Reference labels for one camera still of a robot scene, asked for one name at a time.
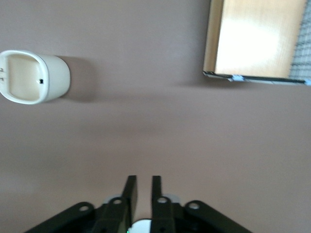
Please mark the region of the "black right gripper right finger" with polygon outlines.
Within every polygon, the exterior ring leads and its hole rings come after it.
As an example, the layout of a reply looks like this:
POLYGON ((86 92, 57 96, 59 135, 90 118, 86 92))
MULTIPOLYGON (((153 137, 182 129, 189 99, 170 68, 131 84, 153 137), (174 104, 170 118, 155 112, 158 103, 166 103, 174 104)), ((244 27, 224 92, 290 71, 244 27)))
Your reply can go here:
POLYGON ((193 200, 182 206, 162 194, 161 177, 152 177, 152 233, 249 233, 239 223, 206 203, 193 200))

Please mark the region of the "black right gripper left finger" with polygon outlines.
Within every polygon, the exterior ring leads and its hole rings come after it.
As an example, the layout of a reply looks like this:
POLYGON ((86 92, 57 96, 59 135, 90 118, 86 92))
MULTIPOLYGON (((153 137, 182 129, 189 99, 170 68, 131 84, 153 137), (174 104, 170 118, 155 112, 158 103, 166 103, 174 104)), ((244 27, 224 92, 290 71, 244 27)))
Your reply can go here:
POLYGON ((137 177, 128 176, 120 196, 95 208, 80 202, 32 227, 28 233, 126 233, 133 224, 137 177))

